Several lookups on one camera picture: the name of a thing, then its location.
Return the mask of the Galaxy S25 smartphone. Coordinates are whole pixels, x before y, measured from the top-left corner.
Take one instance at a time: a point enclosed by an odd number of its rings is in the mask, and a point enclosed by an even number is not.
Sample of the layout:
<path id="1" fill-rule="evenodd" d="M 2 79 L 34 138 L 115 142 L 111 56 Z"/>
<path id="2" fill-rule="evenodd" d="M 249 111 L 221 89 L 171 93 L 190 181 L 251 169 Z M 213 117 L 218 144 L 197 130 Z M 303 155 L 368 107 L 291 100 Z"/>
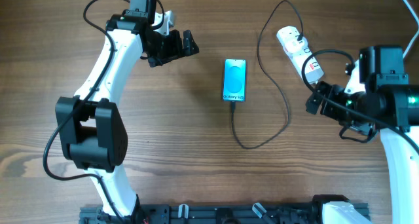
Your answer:
<path id="1" fill-rule="evenodd" d="M 226 59 L 224 64 L 222 100 L 244 102 L 246 99 L 247 62 L 244 59 Z"/>

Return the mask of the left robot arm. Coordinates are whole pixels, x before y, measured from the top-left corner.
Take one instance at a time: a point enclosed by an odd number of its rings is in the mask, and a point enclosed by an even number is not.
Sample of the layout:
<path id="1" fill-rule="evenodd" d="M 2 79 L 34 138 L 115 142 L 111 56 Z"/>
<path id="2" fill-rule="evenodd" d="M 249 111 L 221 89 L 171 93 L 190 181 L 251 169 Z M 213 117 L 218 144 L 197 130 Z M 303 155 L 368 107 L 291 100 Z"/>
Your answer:
<path id="1" fill-rule="evenodd" d="M 105 42 L 87 80 L 72 97 L 56 103 L 63 156 L 89 177 L 101 197 L 98 208 L 83 208 L 81 223 L 148 223 L 124 169 L 128 135 L 118 110 L 122 91 L 139 60 L 151 67 L 192 56 L 199 51 L 192 33 L 174 29 L 171 11 L 157 12 L 159 0 L 128 0 L 101 32 Z"/>

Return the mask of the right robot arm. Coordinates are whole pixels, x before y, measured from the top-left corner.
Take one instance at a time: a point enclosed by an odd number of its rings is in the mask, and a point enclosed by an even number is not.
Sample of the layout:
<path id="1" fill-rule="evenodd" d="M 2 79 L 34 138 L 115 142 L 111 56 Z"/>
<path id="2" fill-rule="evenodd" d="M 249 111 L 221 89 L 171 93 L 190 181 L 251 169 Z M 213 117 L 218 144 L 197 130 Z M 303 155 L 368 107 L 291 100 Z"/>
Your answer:
<path id="1" fill-rule="evenodd" d="M 409 84 L 403 51 L 397 45 L 362 48 L 359 60 L 344 51 L 331 50 L 349 59 L 346 74 L 358 76 L 361 92 L 347 93 L 337 85 L 307 83 L 312 92 L 309 113 L 338 121 L 343 129 L 373 126 L 384 146 L 390 177 L 393 223 L 418 222 L 418 86 Z"/>

